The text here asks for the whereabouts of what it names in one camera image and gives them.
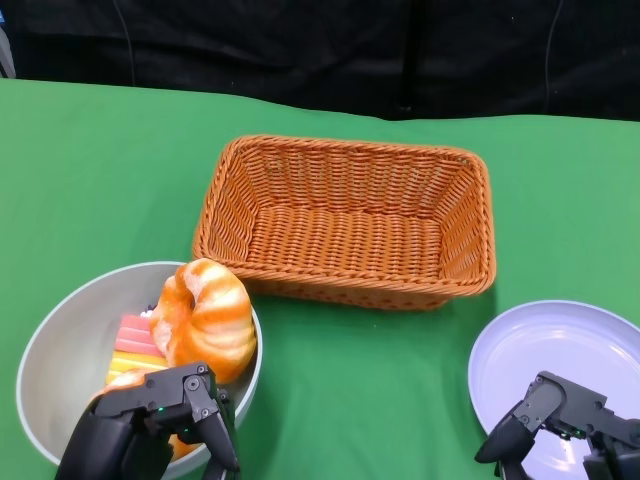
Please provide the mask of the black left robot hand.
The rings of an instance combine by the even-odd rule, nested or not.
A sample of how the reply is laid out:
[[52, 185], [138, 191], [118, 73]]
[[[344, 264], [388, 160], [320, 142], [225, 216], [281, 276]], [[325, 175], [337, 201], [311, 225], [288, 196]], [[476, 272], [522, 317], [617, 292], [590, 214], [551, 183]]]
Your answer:
[[173, 456], [169, 439], [202, 444], [205, 479], [238, 479], [234, 403], [204, 363], [148, 373], [138, 385], [90, 402], [57, 469], [58, 479], [160, 479]]

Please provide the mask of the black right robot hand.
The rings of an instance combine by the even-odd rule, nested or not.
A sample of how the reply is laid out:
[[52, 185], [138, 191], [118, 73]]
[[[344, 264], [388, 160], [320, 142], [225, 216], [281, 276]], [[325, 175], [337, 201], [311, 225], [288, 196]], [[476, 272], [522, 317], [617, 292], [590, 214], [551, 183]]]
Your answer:
[[590, 454], [583, 467], [589, 479], [639, 477], [639, 421], [605, 407], [607, 397], [541, 371], [524, 398], [496, 424], [474, 460], [493, 464], [500, 479], [527, 479], [523, 461], [541, 430], [562, 440], [585, 440]]

